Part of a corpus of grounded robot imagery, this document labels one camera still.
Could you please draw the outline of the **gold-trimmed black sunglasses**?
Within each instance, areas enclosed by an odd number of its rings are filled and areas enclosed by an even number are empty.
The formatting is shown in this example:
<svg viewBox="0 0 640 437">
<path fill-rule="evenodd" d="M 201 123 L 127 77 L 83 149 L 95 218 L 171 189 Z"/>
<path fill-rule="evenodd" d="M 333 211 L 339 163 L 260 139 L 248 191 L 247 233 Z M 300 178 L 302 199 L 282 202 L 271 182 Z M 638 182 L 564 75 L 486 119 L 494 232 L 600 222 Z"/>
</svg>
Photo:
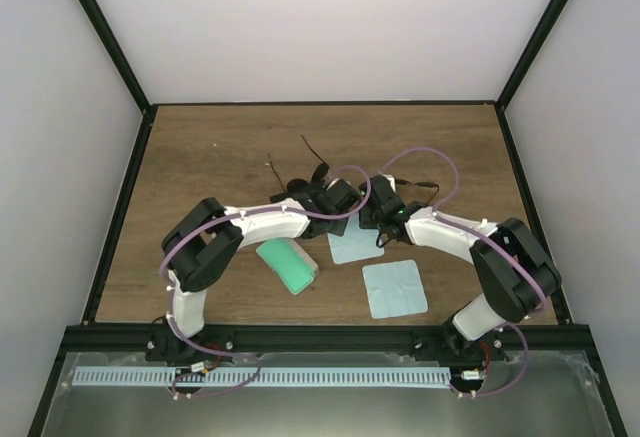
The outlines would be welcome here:
<svg viewBox="0 0 640 437">
<path fill-rule="evenodd" d="M 417 202 L 429 206 L 438 195 L 440 186 L 430 181 L 411 182 L 396 178 L 395 190 L 405 204 Z"/>
</svg>

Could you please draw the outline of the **grey glasses case green lining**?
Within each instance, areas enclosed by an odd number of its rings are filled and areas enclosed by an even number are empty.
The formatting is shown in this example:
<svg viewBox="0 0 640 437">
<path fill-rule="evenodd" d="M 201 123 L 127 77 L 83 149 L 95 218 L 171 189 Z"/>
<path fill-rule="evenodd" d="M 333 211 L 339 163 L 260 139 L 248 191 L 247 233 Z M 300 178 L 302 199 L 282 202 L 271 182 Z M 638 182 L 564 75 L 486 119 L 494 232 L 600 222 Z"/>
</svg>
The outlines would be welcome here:
<svg viewBox="0 0 640 437">
<path fill-rule="evenodd" d="M 304 291 L 319 274 L 319 265 L 293 239 L 266 241 L 256 253 L 292 295 Z"/>
</svg>

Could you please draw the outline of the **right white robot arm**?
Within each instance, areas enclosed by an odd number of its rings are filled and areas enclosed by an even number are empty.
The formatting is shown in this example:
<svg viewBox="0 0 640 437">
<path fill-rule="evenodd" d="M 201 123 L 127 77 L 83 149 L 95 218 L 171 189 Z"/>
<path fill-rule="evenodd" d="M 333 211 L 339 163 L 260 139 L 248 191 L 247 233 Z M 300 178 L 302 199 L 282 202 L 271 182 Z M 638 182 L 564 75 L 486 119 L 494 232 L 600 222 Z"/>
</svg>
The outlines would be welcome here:
<svg viewBox="0 0 640 437">
<path fill-rule="evenodd" d="M 517 218 L 472 221 L 423 203 L 406 204 L 396 192 L 396 180 L 386 175 L 373 177 L 359 190 L 367 199 L 360 226 L 378 231 L 379 246 L 396 241 L 428 247 L 473 265 L 482 293 L 443 324 L 445 350 L 455 359 L 471 357 L 492 330 L 542 311 L 561 286 L 551 257 Z"/>
</svg>

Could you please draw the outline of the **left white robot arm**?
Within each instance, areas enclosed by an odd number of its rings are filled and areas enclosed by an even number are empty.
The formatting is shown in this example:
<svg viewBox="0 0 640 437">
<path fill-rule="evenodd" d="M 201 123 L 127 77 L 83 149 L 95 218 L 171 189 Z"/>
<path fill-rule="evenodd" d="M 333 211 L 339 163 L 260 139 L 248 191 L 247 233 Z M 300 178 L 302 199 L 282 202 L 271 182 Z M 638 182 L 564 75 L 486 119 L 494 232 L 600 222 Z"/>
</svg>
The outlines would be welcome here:
<svg viewBox="0 0 640 437">
<path fill-rule="evenodd" d="M 274 239 L 341 235 L 363 198 L 343 179 L 294 179 L 265 205 L 233 207 L 213 197 L 200 201 L 161 244 L 159 273 L 167 279 L 170 294 L 170 350 L 184 361 L 203 352 L 200 331 L 207 289 L 222 277 L 238 250 Z"/>
</svg>

